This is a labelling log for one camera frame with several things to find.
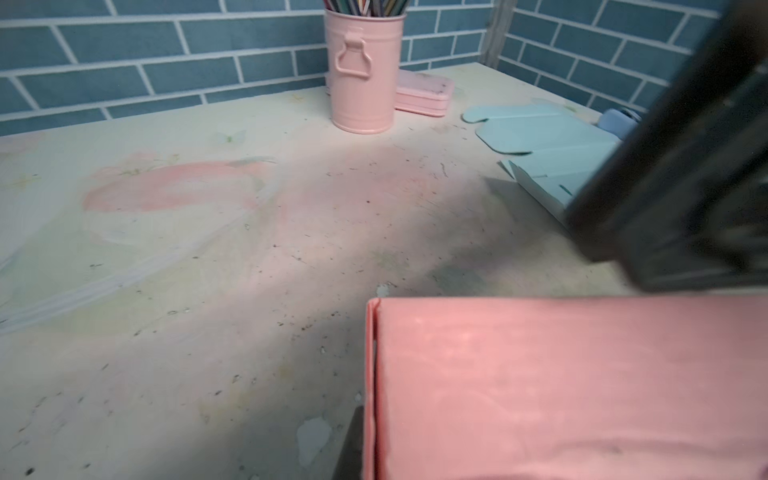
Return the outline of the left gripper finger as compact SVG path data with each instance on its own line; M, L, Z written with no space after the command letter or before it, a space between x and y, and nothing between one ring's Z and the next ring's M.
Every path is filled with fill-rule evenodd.
M354 410L331 479L361 480L363 475L363 451L364 407L358 406Z

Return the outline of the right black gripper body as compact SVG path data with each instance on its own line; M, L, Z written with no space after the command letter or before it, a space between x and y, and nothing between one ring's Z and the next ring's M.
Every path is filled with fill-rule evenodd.
M646 292L767 283L767 5L732 1L567 206L583 256Z

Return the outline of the pink paper box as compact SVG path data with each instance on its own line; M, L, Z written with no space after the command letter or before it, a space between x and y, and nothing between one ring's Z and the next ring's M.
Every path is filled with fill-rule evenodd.
M763 295L385 298L366 479L763 479Z

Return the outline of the light blue flat paper box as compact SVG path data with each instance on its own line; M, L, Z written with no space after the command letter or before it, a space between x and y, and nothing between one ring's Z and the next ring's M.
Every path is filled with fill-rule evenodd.
M557 221L620 144L560 105L477 106L462 119L504 156L503 168Z

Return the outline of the small blue clip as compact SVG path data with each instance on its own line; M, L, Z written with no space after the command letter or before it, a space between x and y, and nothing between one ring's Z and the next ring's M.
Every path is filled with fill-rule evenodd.
M598 119L597 127L624 140L640 123L638 113L627 108L608 109Z

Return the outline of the pink pencil case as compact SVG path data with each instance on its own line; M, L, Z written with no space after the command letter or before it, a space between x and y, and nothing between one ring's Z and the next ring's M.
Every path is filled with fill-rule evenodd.
M394 108L429 117L444 117L455 90L453 80L409 70L398 72Z

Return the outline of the pink metal pencil cup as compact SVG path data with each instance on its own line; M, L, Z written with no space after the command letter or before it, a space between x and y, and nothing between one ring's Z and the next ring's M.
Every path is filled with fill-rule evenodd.
M333 124L377 134L392 127L405 17L363 17L327 11L326 83Z

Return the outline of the coloured pencils bundle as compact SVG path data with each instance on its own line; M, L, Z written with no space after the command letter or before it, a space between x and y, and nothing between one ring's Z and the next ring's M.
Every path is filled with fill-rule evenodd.
M323 0L327 11L373 18L402 16L410 3L410 0Z

